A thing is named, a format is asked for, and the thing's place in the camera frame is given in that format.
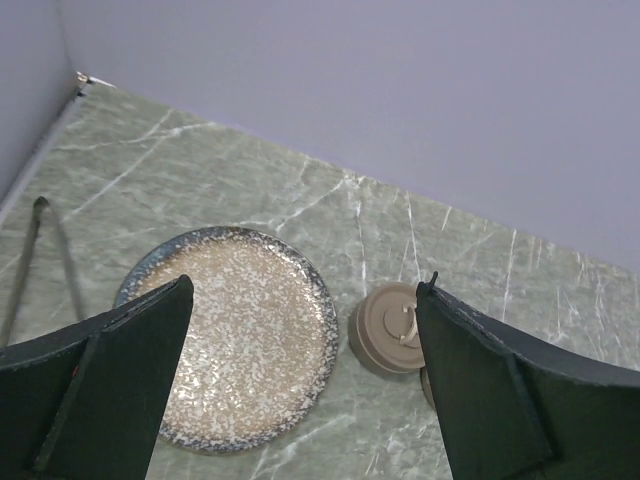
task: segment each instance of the green marble countertop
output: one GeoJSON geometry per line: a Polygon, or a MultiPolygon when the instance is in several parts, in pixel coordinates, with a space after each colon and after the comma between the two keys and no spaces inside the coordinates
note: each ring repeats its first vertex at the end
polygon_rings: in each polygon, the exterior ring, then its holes
{"type": "MultiPolygon", "coordinates": [[[[436,269],[441,287],[489,315],[583,355],[640,367],[635,274],[121,90],[92,87],[2,225],[2,305],[38,195],[63,212],[91,315],[110,309],[149,250],[210,225],[282,238],[333,294],[340,352],[311,414],[268,446],[232,456],[159,440],[149,479],[451,478],[418,375],[376,377],[346,335],[347,316],[372,288],[416,283],[436,269]]],[[[73,321],[45,226],[14,341],[73,321]]]]}

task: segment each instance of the plate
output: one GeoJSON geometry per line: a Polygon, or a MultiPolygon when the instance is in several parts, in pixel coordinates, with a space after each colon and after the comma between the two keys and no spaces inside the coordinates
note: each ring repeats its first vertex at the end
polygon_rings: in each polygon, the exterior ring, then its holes
{"type": "Polygon", "coordinates": [[[331,296],[311,263],[270,235],[209,227],[179,235],[126,277],[116,306],[186,273],[191,324],[160,434],[202,453],[264,444],[300,422],[338,351],[331,296]]]}

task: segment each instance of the container lid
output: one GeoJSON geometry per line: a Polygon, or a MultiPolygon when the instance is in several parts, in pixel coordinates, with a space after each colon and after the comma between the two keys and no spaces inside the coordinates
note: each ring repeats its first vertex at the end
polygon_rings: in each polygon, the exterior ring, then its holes
{"type": "Polygon", "coordinates": [[[375,289],[356,308],[349,341],[358,359],[378,374],[424,367],[415,318],[416,288],[391,283],[375,289]]]}

